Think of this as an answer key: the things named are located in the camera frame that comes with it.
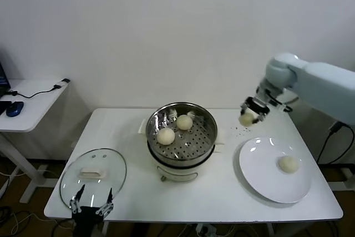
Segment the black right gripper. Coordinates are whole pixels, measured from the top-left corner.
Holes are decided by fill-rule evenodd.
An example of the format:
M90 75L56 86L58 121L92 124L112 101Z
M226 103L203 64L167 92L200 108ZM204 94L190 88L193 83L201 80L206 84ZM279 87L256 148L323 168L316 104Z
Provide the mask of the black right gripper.
M251 109L251 114L253 116L252 123L256 124L259 122L263 122L266 118L267 113L270 112L269 107L265 102L260 101L255 97L248 97L245 100L245 103L241 105L240 116L245 114L246 109Z

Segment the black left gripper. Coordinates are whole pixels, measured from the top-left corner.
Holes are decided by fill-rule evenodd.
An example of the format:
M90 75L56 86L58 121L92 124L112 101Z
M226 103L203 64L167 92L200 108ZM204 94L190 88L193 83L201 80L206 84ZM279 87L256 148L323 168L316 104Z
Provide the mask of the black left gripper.
M103 221L103 215L108 215L114 208L114 204L112 203L112 189L109 191L106 203L100 208L89 206L80 207L80 199L84 189L85 185L83 184L74 198L69 202L69 208L72 211L72 219L75 222L73 230L74 237L90 237L94 227Z

